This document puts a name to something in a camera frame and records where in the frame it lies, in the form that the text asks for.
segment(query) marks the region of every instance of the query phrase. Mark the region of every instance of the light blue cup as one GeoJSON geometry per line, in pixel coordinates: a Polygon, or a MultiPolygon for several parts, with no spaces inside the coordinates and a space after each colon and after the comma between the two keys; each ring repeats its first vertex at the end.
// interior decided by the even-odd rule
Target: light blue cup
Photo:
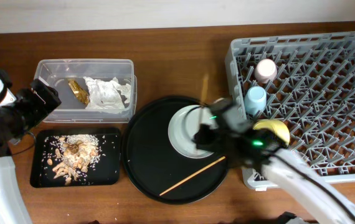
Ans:
{"type": "Polygon", "coordinates": [[[266,91],[260,86],[251,87],[244,99],[245,112],[256,115],[266,107],[266,91]]]}

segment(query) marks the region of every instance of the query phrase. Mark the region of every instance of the cup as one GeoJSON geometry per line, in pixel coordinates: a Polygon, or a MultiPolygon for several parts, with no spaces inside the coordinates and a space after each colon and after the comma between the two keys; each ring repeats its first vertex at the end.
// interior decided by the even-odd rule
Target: cup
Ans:
{"type": "Polygon", "coordinates": [[[267,83],[274,80],[277,75],[277,67],[274,61],[270,59],[261,60],[255,69],[255,78],[260,83],[267,83]]]}
{"type": "Polygon", "coordinates": [[[244,98],[245,112],[256,115],[258,111],[263,111],[266,107],[266,91],[260,86],[253,86],[244,98]]]}

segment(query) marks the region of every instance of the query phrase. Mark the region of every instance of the wooden table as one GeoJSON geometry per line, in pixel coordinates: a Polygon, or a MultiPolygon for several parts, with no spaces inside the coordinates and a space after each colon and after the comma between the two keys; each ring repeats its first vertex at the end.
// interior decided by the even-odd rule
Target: wooden table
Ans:
{"type": "MultiPolygon", "coordinates": [[[[29,86],[42,59],[128,58],[135,64],[138,79],[138,110],[166,95],[199,98],[204,73],[210,75],[209,100],[229,96],[224,57],[233,39],[350,30],[355,30],[355,22],[0,34],[0,68],[10,74],[15,92],[29,86]]],[[[34,132],[59,126],[83,125],[42,123],[34,132]]],[[[12,151],[30,144],[32,140],[25,137],[12,151]]],[[[284,211],[312,219],[282,190],[246,188],[240,170],[231,170],[214,193],[190,205],[165,205],[147,198],[124,171],[111,186],[35,189],[29,184],[33,153],[15,156],[14,162],[34,223],[242,223],[275,218],[284,211]]],[[[355,203],[355,183],[334,186],[355,203]]]]}

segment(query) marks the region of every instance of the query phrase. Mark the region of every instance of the white wall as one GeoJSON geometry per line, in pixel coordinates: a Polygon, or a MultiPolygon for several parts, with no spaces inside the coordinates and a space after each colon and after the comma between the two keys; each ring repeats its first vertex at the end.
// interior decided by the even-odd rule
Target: white wall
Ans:
{"type": "Polygon", "coordinates": [[[0,0],[0,33],[355,21],[355,0],[0,0]]]}

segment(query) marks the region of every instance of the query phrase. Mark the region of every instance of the pink cup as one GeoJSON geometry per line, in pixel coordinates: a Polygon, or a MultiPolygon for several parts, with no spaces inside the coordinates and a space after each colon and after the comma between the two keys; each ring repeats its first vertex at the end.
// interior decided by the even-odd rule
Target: pink cup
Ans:
{"type": "Polygon", "coordinates": [[[255,78],[259,83],[273,81],[277,75],[277,67],[274,61],[270,59],[261,60],[255,69],[255,78]]]}

